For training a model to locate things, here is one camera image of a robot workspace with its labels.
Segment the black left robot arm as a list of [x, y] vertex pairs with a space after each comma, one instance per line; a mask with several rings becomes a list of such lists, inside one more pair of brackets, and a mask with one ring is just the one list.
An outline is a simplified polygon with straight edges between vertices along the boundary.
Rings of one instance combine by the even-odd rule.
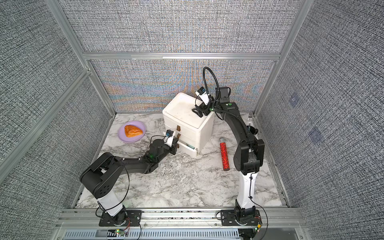
[[94, 161], [80, 176], [80, 182], [97, 199], [101, 224], [124, 226], [129, 218], [123, 201], [119, 200], [113, 187], [121, 175], [150, 174], [169, 154], [175, 155], [179, 139], [154, 140], [149, 150], [139, 158], [122, 158], [107, 152]]

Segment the red glitter microphone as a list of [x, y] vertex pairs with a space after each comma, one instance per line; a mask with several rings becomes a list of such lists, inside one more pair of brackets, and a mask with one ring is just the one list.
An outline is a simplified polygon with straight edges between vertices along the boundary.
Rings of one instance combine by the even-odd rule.
[[230, 164], [229, 164], [229, 159], [228, 159], [226, 140], [224, 138], [220, 138], [219, 142], [220, 142], [220, 150], [221, 150], [223, 170], [229, 171], [230, 170]]

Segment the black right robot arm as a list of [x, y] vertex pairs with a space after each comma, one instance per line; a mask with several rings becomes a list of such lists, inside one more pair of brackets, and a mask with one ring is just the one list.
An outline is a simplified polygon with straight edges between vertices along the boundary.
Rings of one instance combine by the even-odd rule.
[[255, 221], [260, 224], [260, 211], [257, 210], [254, 194], [256, 177], [264, 163], [265, 143], [251, 131], [251, 126], [245, 124], [237, 104], [230, 101], [230, 88], [216, 89], [216, 96], [213, 97], [206, 88], [200, 87], [196, 95], [202, 103], [196, 104], [192, 111], [199, 117], [211, 112], [218, 114], [229, 125], [238, 144], [234, 165], [240, 174], [240, 187], [232, 219], [243, 226]]

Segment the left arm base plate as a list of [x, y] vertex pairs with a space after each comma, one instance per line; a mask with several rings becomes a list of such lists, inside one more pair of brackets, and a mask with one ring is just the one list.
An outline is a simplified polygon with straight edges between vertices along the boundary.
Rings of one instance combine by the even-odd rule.
[[138, 227], [142, 219], [142, 213], [141, 210], [122, 210], [112, 217], [107, 212], [103, 212], [99, 227]]

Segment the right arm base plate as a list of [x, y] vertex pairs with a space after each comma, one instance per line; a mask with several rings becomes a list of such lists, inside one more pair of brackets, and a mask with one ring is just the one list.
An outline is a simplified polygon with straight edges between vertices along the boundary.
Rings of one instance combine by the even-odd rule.
[[223, 226], [258, 226], [263, 225], [260, 211], [257, 209], [221, 210], [219, 219]]

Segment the white three-drawer storage unit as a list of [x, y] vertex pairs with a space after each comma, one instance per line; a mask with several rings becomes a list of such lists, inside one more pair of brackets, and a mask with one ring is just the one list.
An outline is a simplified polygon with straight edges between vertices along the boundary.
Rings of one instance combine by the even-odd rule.
[[211, 139], [215, 114], [200, 118], [192, 112], [195, 104], [202, 101], [196, 100], [184, 93], [178, 93], [163, 109], [163, 118], [167, 130], [172, 130], [179, 141], [191, 145], [202, 151]]

